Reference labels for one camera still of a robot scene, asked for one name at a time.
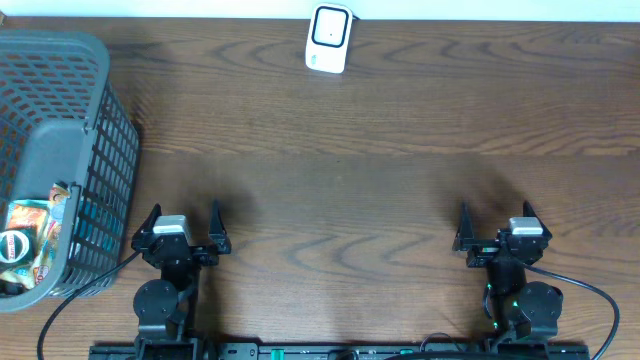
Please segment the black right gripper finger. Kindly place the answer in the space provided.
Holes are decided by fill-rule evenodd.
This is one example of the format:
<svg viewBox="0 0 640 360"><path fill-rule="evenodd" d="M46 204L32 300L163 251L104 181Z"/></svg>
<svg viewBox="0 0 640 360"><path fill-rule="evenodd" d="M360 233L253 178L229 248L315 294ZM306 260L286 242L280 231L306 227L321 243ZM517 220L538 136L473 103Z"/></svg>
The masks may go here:
<svg viewBox="0 0 640 360"><path fill-rule="evenodd" d="M474 240L472 220L465 202L461 204L460 220L454 240L455 245L468 245Z"/></svg>
<svg viewBox="0 0 640 360"><path fill-rule="evenodd" d="M523 215L527 218L527 225L524 230L525 235L542 236L546 239L552 238L552 233L536 214L529 201L523 202Z"/></svg>

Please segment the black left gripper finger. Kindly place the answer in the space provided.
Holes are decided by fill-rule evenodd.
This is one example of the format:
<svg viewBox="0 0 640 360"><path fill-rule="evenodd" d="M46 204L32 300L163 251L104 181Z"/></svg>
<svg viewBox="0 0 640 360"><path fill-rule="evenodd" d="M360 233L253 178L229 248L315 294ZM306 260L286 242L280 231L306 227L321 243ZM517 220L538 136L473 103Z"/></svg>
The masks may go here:
<svg viewBox="0 0 640 360"><path fill-rule="evenodd" d="M153 226L156 220L161 216L161 205L156 203L142 225L134 233L134 240L145 240L153 234Z"/></svg>
<svg viewBox="0 0 640 360"><path fill-rule="evenodd" d="M212 203L212 213L209 222L208 236L214 243L225 243L228 240L227 231L224 227L220 205L218 200L214 200Z"/></svg>

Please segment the yellow snack bag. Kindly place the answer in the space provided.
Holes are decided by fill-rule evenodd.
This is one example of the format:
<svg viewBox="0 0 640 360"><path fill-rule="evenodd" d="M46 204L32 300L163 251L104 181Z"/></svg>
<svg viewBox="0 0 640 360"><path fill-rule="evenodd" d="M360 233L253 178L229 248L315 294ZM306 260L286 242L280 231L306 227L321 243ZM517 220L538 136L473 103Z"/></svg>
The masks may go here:
<svg viewBox="0 0 640 360"><path fill-rule="evenodd" d="M63 217L66 202L71 193L68 188L59 183L55 183L50 191L47 200L19 200L18 204L24 209L29 208L45 210L46 218L41 216L35 221L37 228L37 240L34 244L34 259L26 267L20 282L26 289L32 289L39 285L49 274L58 250L60 232L63 225Z"/></svg>

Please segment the small green round-logo box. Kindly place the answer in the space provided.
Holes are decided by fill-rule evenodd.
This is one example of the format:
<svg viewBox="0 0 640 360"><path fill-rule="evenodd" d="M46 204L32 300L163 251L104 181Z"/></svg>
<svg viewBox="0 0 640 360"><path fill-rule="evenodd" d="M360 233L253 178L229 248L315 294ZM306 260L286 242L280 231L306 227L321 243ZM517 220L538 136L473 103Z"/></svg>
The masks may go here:
<svg viewBox="0 0 640 360"><path fill-rule="evenodd" d="M1 233L1 263L19 265L34 258L32 228L10 229Z"/></svg>

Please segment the teal snack pack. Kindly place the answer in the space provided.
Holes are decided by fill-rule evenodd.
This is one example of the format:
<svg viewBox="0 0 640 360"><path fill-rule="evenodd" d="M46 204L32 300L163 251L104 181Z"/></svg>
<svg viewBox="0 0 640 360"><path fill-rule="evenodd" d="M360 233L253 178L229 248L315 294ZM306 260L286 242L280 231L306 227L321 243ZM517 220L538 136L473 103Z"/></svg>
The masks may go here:
<svg viewBox="0 0 640 360"><path fill-rule="evenodd" d="M39 236L51 222L62 223L65 205L65 200L15 200L9 205L5 229L31 229Z"/></svg>

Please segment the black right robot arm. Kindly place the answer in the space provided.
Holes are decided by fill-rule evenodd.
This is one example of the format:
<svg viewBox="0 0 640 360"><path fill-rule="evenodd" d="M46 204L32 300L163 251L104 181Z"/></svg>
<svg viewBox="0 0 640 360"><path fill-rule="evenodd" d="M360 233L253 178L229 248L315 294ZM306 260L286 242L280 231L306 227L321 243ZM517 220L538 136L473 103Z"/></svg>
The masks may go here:
<svg viewBox="0 0 640 360"><path fill-rule="evenodd" d="M467 254L467 267L486 270L483 307L496 331L485 341L488 351L512 352L516 346L525 345L544 347L557 335L562 292L526 277L526 268L542 258L551 239L551 232L529 202L523 203L523 214L510 218L492 239L476 236L468 207L461 206L452 249Z"/></svg>

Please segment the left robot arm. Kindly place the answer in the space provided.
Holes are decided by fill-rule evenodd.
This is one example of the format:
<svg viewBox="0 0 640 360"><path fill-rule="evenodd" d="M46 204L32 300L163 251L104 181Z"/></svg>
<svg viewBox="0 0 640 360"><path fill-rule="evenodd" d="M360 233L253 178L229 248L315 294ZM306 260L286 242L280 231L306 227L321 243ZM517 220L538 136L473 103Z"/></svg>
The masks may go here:
<svg viewBox="0 0 640 360"><path fill-rule="evenodd" d="M193 245L183 215L166 215L156 204L135 232L131 247L160 271L160 277L136 292L138 317L134 340L137 359L216 359L218 346L195 330L200 272L231 252L217 201L212 204L209 242Z"/></svg>

